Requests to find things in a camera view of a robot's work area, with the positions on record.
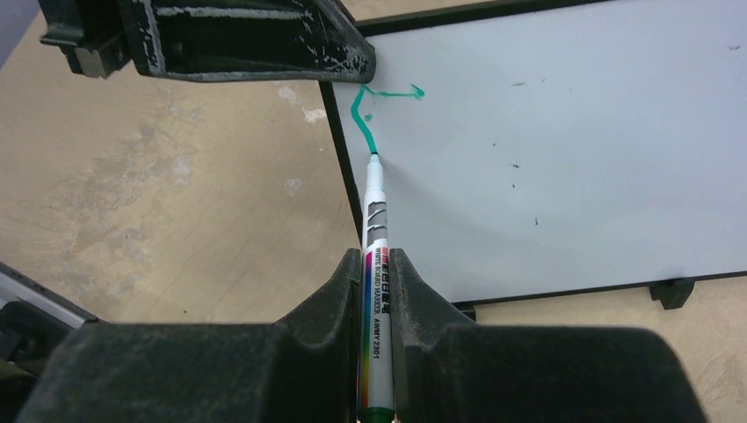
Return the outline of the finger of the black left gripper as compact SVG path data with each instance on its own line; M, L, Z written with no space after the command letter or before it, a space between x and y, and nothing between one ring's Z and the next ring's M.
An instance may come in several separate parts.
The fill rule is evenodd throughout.
M199 83L367 83L374 47L338 1L49 0L41 37L72 72L107 78L133 63L151 78Z

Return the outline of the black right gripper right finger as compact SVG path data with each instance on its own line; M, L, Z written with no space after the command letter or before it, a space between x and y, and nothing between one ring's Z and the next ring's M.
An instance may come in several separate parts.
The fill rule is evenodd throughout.
M401 249L389 255L402 422L703 422L670 346L650 330L476 323Z

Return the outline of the white whiteboard black frame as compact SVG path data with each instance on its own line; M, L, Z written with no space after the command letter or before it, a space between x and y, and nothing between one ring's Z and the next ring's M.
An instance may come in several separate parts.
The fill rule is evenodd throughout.
M746 4L518 1L367 21L321 84L356 221L453 303L746 272Z

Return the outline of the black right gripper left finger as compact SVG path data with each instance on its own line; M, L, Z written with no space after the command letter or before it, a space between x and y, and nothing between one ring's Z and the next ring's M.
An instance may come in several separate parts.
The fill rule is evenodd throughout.
M54 350L21 422L352 422L360 253L274 323L91 323Z

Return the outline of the white green whiteboard marker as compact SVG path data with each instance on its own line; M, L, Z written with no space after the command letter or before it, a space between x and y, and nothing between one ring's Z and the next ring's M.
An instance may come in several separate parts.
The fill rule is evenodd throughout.
M358 420L392 422L395 398L387 200L383 166L376 153L366 167L363 217Z

